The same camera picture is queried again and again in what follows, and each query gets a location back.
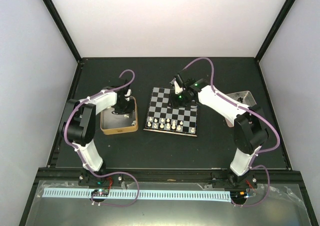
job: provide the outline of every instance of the white wall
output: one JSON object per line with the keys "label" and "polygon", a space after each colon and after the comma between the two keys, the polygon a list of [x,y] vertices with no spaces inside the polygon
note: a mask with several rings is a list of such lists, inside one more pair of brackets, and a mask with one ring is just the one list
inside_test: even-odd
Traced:
{"label": "white wall", "polygon": [[261,66],[293,168],[320,221],[320,0],[296,0]]}
{"label": "white wall", "polygon": [[254,57],[285,0],[52,0],[83,57]]}
{"label": "white wall", "polygon": [[42,0],[0,0],[0,224],[18,225],[76,61]]}

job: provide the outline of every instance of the checkered board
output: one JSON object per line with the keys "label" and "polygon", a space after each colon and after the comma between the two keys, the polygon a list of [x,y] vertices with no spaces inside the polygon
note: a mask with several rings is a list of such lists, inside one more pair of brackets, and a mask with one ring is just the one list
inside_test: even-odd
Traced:
{"label": "checkered board", "polygon": [[188,108],[173,109],[168,106],[169,97],[170,89],[153,88],[144,130],[196,137],[197,104],[192,102]]}

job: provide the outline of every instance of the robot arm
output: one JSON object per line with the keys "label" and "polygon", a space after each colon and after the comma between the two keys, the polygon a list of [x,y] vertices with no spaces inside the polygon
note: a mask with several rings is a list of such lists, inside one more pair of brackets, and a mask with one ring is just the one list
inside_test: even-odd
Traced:
{"label": "robot arm", "polygon": [[[85,169],[89,170],[87,167],[89,166],[94,172],[98,173],[101,168],[103,170],[103,159],[98,154],[94,142],[96,115],[108,107],[114,107],[115,114],[127,114],[132,112],[135,106],[134,104],[132,105],[132,101],[129,100],[130,95],[131,90],[129,89],[129,86],[118,90],[117,92],[101,90],[99,96],[96,96],[93,99],[88,97],[88,100],[74,115],[67,129],[67,138],[75,145],[75,151],[79,151],[84,158],[86,164],[83,164],[83,167]],[[67,101],[58,129],[61,135],[64,134],[65,125],[71,112],[83,100],[85,99],[79,101],[71,99]]]}
{"label": "robot arm", "polygon": [[206,105],[225,117],[234,126],[234,142],[237,146],[234,159],[230,164],[229,182],[236,185],[250,169],[251,162],[260,150],[261,145],[268,139],[266,125],[238,106],[250,108],[263,116],[262,109],[255,105],[249,107],[246,104],[233,100],[219,90],[212,90],[204,80],[187,79],[184,71],[179,72],[171,84],[174,92],[170,95],[170,104],[174,108],[185,107],[192,100]]}

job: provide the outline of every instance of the black metal frame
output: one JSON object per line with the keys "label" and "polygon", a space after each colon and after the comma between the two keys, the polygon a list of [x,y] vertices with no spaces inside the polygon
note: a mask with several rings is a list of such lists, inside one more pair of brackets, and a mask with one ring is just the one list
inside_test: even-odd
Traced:
{"label": "black metal frame", "polygon": [[[108,173],[115,172],[117,169],[108,170]],[[59,169],[59,168],[39,168],[34,183],[32,185],[31,192],[27,199],[26,206],[24,208],[20,226],[23,226],[27,222],[28,214],[31,210],[33,199],[36,194],[40,180],[66,180],[66,181],[79,181],[79,176],[83,175],[84,169]],[[225,175],[224,170],[128,170],[133,176],[141,182],[167,182],[168,179],[174,179],[170,182],[199,182],[208,183],[212,180],[212,176]],[[318,221],[315,212],[312,208],[308,192],[305,188],[302,175],[298,171],[282,171],[282,170],[269,170],[270,180],[274,184],[297,184],[299,185],[302,198],[304,200],[307,213],[311,224],[316,226]],[[267,183],[267,176],[264,170],[253,170],[250,172],[250,176],[254,177],[257,183]],[[129,177],[124,177],[123,180],[130,181]]]}
{"label": "black metal frame", "polygon": [[[43,0],[44,4],[46,5],[47,9],[49,10],[53,20],[55,21],[58,29],[60,30],[63,38],[65,39],[67,45],[69,46],[74,58],[78,62],[77,69],[72,81],[72,85],[68,94],[67,99],[71,99],[74,97],[78,82],[80,79],[80,75],[82,72],[82,68],[84,66],[84,62],[82,61],[82,58],[76,49],[75,44],[73,43],[66,27],[63,24],[63,21],[61,17],[58,14],[58,11],[56,10],[52,0]],[[275,34],[277,33],[278,29],[280,28],[282,22],[284,21],[286,15],[288,14],[290,8],[292,7],[295,0],[286,0],[284,3],[281,11],[279,12],[274,24],[272,25],[272,28],[270,29],[266,39],[264,40],[258,54],[255,57],[256,65],[259,68],[261,78],[263,78],[259,61],[265,54],[266,50],[268,49],[271,41],[273,40]],[[271,100],[267,91],[267,87],[264,83],[264,89],[267,93],[268,102],[272,109],[274,121],[276,122],[276,129],[280,133],[279,125],[275,117],[275,112],[273,111],[273,107],[271,104]],[[303,196],[304,203],[307,208],[307,212],[309,215],[309,218],[311,220],[312,225],[318,225],[315,212],[312,208],[310,198],[308,195],[308,192],[305,188],[305,184],[303,181],[303,178],[300,174],[300,172],[292,171],[291,170],[291,163],[288,157],[288,153],[286,150],[286,147],[283,143],[283,138],[280,134],[281,142],[283,145],[283,151],[284,151],[284,159],[287,161],[287,164],[289,166],[288,170],[269,170],[270,174],[270,180],[272,183],[286,183],[286,184],[298,184]],[[31,205],[33,202],[33,198],[36,193],[37,186],[39,184],[40,180],[74,180],[78,181],[79,176],[83,175],[86,171],[84,169],[70,169],[70,168],[55,168],[56,161],[58,159],[58,153],[59,153],[59,145],[61,143],[62,137],[58,134],[55,137],[53,147],[49,156],[48,160],[48,167],[47,168],[40,168],[37,172],[36,178],[34,180],[29,198],[27,200],[20,225],[25,225],[29,211],[31,209]],[[108,172],[117,171],[117,169],[108,170]],[[176,182],[208,182],[209,180],[212,180],[213,177],[218,178],[220,175],[225,175],[226,172],[224,170],[135,170],[135,169],[128,169],[127,172],[130,172],[133,174],[139,181],[167,181],[168,179],[174,179]],[[254,176],[257,179],[258,183],[266,183],[267,177],[265,175],[265,172],[263,170],[255,170],[250,171],[250,176]],[[131,178],[124,176],[124,180],[130,181]]]}

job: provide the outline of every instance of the black tabletop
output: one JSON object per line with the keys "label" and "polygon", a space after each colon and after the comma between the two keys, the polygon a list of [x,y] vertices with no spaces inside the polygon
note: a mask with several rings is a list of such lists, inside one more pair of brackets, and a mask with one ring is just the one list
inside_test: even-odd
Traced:
{"label": "black tabletop", "polygon": [[[137,132],[104,135],[100,130],[100,115],[96,120],[95,145],[108,168],[210,169],[228,168],[236,151],[233,129],[217,112],[201,105],[198,112],[197,137],[144,131],[146,113],[153,87],[170,88],[174,75],[194,58],[88,58],[80,75],[76,99],[85,98],[108,86],[125,69],[135,72],[131,85],[137,101]],[[214,85],[223,93],[251,91],[266,119],[275,125],[263,79],[253,58],[211,58],[214,63]],[[194,78],[210,80],[207,61],[196,62]],[[276,138],[269,130],[264,148],[272,147]],[[261,154],[254,165],[286,168],[282,145],[271,153]],[[57,167],[82,167],[78,155],[63,141],[59,147]]]}

